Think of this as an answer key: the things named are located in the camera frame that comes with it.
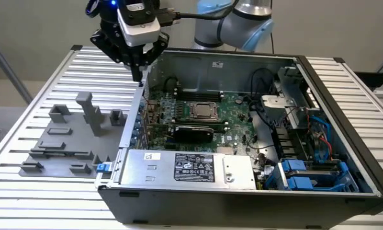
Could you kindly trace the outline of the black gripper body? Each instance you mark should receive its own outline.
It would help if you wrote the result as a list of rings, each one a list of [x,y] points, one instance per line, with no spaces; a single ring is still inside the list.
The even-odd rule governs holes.
[[[100,27],[99,48],[116,63],[153,63],[155,50],[144,52],[155,43],[153,13],[103,13]]]

